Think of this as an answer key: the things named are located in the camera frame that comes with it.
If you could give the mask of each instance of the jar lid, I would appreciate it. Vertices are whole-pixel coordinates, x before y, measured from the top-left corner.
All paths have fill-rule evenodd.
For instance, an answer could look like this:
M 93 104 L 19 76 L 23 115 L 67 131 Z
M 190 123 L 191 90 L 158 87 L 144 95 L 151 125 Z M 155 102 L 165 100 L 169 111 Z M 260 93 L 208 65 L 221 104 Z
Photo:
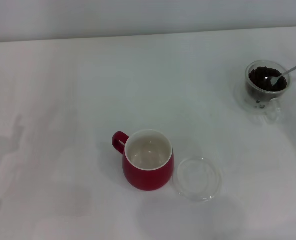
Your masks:
M 219 169 L 210 160 L 199 156 L 184 159 L 174 169 L 172 180 L 179 194 L 194 202 L 213 199 L 222 187 Z

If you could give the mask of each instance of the spoon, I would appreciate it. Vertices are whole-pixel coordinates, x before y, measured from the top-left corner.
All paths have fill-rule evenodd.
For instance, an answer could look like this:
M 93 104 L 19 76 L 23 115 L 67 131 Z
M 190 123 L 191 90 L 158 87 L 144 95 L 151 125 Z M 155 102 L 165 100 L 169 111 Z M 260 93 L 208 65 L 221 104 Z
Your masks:
M 275 86 L 276 83 L 278 82 L 278 80 L 279 80 L 281 77 L 283 77 L 283 76 L 285 76 L 285 75 L 287 75 L 287 74 L 289 74 L 289 73 L 291 73 L 291 72 L 293 72 L 293 71 L 295 71 L 295 70 L 296 70 L 296 66 L 293 67 L 292 69 L 290 69 L 290 70 L 284 72 L 283 74 L 281 74 L 281 75 L 278 76 L 278 77 L 275 77 L 275 76 L 273 76 L 273 77 L 267 76 L 267 77 L 265 77 L 264 79 L 266 79 L 266 80 L 269 79 L 270 82 L 271 82 L 271 85 L 272 85 L 272 86 Z

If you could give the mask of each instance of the white table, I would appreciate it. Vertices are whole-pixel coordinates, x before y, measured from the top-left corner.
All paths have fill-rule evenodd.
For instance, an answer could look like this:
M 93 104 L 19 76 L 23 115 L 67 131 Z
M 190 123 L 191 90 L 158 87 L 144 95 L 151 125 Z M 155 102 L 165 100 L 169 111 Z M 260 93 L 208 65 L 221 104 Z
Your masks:
M 256 60 L 296 65 L 296 27 L 0 43 L 0 240 L 296 240 L 296 83 L 283 121 L 247 114 Z M 145 128 L 220 195 L 130 186 L 111 138 Z

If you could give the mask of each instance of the coffee beans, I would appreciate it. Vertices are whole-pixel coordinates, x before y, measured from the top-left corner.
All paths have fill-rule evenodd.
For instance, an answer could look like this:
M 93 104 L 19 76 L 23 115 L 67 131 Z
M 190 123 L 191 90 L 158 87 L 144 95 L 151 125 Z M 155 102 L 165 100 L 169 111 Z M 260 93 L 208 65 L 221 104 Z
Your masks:
M 284 90 L 288 83 L 284 77 L 281 77 L 278 82 L 272 86 L 269 78 L 279 77 L 281 73 L 277 69 L 264 67 L 258 67 L 249 73 L 249 78 L 258 88 L 269 92 L 279 92 Z

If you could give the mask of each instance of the mug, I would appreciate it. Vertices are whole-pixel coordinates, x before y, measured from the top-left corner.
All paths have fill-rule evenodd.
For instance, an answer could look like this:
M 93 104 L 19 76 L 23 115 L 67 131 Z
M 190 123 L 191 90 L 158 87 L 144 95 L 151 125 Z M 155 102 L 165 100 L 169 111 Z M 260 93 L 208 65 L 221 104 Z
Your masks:
M 112 145 L 122 154 L 123 173 L 135 188 L 153 191 L 172 177 L 174 151 L 161 132 L 140 130 L 129 137 L 118 131 L 112 137 Z

